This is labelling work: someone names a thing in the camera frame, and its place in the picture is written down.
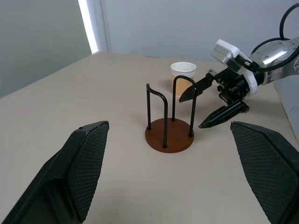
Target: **white wall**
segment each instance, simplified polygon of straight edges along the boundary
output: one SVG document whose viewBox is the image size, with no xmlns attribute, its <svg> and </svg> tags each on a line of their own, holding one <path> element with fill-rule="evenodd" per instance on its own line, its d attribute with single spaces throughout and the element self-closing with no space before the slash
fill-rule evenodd
<svg viewBox="0 0 299 224">
<path fill-rule="evenodd" d="M 77 0 L 0 1 L 0 97 L 90 53 Z"/>
<path fill-rule="evenodd" d="M 262 41 L 278 37 L 283 14 L 298 0 L 102 1 L 112 52 L 211 61 L 218 39 L 250 54 Z M 295 10 L 286 37 L 299 35 L 298 20 Z"/>
</svg>

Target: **paper cup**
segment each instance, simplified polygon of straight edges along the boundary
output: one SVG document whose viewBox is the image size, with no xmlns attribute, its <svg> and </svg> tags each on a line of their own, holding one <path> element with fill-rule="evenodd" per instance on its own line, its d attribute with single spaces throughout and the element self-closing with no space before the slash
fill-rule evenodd
<svg viewBox="0 0 299 224">
<path fill-rule="evenodd" d="M 194 80 L 196 65 L 190 62 L 176 62 L 171 65 L 172 86 L 173 80 L 176 76 L 187 76 Z M 192 83 L 188 80 L 179 78 L 177 80 L 176 95 L 181 96 L 183 92 L 188 89 Z"/>
</svg>

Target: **black cable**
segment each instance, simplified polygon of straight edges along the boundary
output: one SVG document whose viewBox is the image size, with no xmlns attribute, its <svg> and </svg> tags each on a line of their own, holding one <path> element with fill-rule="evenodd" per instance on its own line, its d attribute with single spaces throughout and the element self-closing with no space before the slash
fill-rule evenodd
<svg viewBox="0 0 299 224">
<path fill-rule="evenodd" d="M 281 40 L 285 40 L 285 36 L 284 36 L 284 26 L 285 26 L 285 20 L 288 17 L 288 15 L 291 13 L 291 11 L 293 11 L 295 8 L 299 7 L 299 3 L 296 3 L 294 5 L 292 5 L 284 14 L 284 16 L 281 19 L 280 25 L 279 25 L 279 36 L 281 38 Z"/>
<path fill-rule="evenodd" d="M 260 43 L 258 46 L 256 46 L 252 53 L 253 54 L 254 52 L 256 52 L 257 49 L 259 49 L 261 46 L 263 46 L 264 44 L 266 43 L 269 43 L 271 41 L 286 41 L 286 40 L 289 40 L 288 38 L 285 38 L 284 36 L 284 25 L 285 25 L 285 20 L 286 18 L 288 17 L 288 15 L 291 13 L 291 11 L 293 11 L 295 8 L 298 8 L 299 7 L 299 3 L 296 3 L 294 5 L 292 5 L 287 11 L 286 13 L 284 14 L 284 16 L 282 17 L 281 21 L 280 21 L 280 25 L 279 25 L 279 36 L 280 37 L 277 37 L 277 38 L 272 38 L 272 39 L 269 39 L 269 40 L 266 40 L 262 43 Z M 261 67 L 257 67 L 255 68 L 254 70 L 252 70 L 249 66 L 243 64 L 243 66 L 252 71 L 252 72 L 256 72 L 256 71 L 261 71 L 261 72 L 266 72 L 266 71 L 273 71 L 273 70 L 276 70 L 276 69 L 279 69 L 285 65 L 287 65 L 288 63 L 290 63 L 292 60 L 294 60 L 297 56 L 299 55 L 299 46 L 296 48 L 296 50 L 287 58 L 285 59 L 283 62 L 279 63 L 279 64 L 276 64 L 274 66 L 271 66 L 271 67 L 268 67 L 268 68 L 261 68 Z"/>
</svg>

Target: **beige table surface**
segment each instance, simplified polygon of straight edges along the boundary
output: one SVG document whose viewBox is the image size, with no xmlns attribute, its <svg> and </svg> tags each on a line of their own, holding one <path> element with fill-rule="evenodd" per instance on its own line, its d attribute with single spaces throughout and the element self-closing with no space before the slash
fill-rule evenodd
<svg viewBox="0 0 299 224">
<path fill-rule="evenodd" d="M 80 126 L 108 120 L 102 173 L 85 224 L 268 224 L 243 173 L 230 122 L 199 129 L 223 105 L 216 86 L 198 97 L 194 143 L 177 154 L 150 148 L 146 83 L 171 114 L 170 65 L 178 59 L 98 53 L 0 99 L 0 221 L 42 165 Z M 196 80 L 219 63 L 195 62 Z M 261 125 L 297 143 L 273 85 L 246 101 L 233 120 Z M 152 120 L 163 103 L 151 97 Z M 191 102 L 177 104 L 189 122 Z"/>
</svg>

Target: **round wooden base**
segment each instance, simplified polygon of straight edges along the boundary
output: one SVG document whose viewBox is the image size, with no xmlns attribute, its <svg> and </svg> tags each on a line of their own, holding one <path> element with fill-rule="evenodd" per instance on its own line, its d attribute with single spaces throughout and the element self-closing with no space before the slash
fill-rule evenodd
<svg viewBox="0 0 299 224">
<path fill-rule="evenodd" d="M 186 150 L 194 139 L 189 137 L 190 126 L 179 119 L 172 121 L 168 118 L 167 147 L 163 148 L 164 137 L 164 118 L 155 120 L 151 123 L 151 130 L 145 130 L 147 143 L 155 150 L 162 153 L 178 153 Z"/>
</svg>

